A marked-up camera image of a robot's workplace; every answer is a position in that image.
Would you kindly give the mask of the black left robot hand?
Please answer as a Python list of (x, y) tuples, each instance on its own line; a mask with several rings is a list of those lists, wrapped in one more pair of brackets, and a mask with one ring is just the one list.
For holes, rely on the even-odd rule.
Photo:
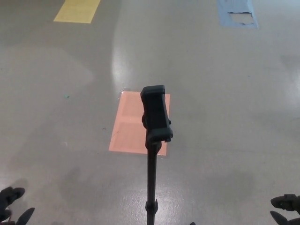
[(0, 192), (0, 224), (1, 225), (26, 225), (33, 215), (35, 208), (27, 209), (17, 221), (12, 221), (12, 210), (9, 206), (20, 199), (25, 193), (22, 187), (7, 187)]

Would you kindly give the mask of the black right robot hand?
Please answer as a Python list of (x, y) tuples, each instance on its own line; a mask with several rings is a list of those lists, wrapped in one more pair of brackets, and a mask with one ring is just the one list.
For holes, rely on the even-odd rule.
[[(300, 213), (300, 197), (295, 194), (284, 194), (275, 197), (271, 199), (270, 203), (277, 209)], [(300, 225), (300, 218), (288, 220), (276, 211), (270, 211), (270, 214), (278, 225)]]

